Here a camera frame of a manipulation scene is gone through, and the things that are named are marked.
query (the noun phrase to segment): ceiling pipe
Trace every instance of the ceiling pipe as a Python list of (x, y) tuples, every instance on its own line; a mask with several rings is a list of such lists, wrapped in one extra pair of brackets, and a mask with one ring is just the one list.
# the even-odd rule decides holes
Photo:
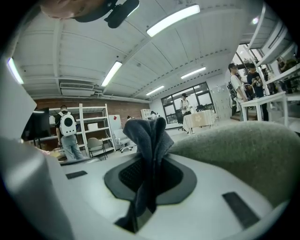
[(137, 98), (129, 98), (129, 97), (119, 97), (113, 95), (101, 95), (100, 93), (95, 94), (93, 97), (70, 97), (70, 96), (32, 96), (34, 100), (37, 99), (51, 99), (51, 98), (79, 98), (79, 99), (103, 99), (103, 100), (114, 100), (114, 101), (125, 101), (125, 102), (135, 102), (135, 103), (151, 103), (151, 101), (137, 99)]

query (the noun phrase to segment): black slot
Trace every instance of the black slot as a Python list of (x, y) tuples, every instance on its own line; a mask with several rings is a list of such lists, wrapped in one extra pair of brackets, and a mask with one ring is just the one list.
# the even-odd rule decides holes
[(223, 194), (222, 196), (245, 229), (259, 221), (259, 217), (248, 207), (237, 193), (231, 192)]
[(86, 175), (86, 174), (88, 174), (86, 171), (72, 172), (72, 173), (66, 174), (66, 177), (68, 179), (72, 179), (72, 178), (81, 177), (81, 176)]

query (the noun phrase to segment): white shirt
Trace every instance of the white shirt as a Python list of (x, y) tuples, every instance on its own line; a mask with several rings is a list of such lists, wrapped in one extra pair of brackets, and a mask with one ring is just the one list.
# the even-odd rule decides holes
[(244, 84), (242, 83), (241, 80), (238, 79), (238, 77), (236, 75), (231, 75), (230, 80), (231, 80), (231, 84), (232, 84), (234, 90), (236, 91), (236, 95), (237, 95), (237, 97), (234, 100), (238, 101), (239, 103), (243, 103), (244, 98), (237, 91), (237, 89), (240, 88), (240, 90), (242, 91), (244, 97), (247, 99), (247, 95), (246, 95), (245, 89), (244, 89)]
[(185, 114), (186, 112), (191, 111), (190, 107), (189, 107), (189, 102), (188, 102), (187, 99), (186, 100), (183, 100), (183, 99), (181, 100), (180, 109), (182, 111), (182, 115)]

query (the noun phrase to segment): black t-shirt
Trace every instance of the black t-shirt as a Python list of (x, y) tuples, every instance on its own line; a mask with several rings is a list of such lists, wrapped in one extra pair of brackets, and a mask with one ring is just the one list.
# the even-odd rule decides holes
[[(251, 85), (252, 84), (252, 79), (256, 78), (256, 77), (261, 78), (257, 72), (255, 72), (253, 74), (249, 73), (248, 76), (247, 76), (247, 82), (248, 82), (248, 84)], [(254, 84), (253, 88), (254, 88), (254, 91), (255, 91), (256, 95), (259, 98), (263, 97), (263, 85), (260, 82)]]

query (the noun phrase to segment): chair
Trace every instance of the chair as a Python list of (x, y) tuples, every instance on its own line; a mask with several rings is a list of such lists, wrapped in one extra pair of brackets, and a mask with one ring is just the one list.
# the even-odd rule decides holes
[(93, 158), (93, 152), (95, 151), (99, 151), (99, 150), (102, 150), (103, 149), (103, 153), (104, 153), (104, 158), (106, 160), (106, 157), (107, 157), (107, 153), (105, 151), (105, 146), (103, 144), (103, 141), (101, 140), (98, 140), (97, 138), (95, 137), (92, 137), (92, 138), (89, 138), (88, 139), (88, 149), (89, 149), (89, 155), (91, 158)]
[(113, 133), (116, 137), (116, 143), (124, 145), (124, 147), (120, 148), (121, 153), (123, 153), (125, 149), (129, 149), (130, 151), (133, 149), (134, 146), (128, 145), (131, 140), (123, 133), (123, 129), (114, 130)]

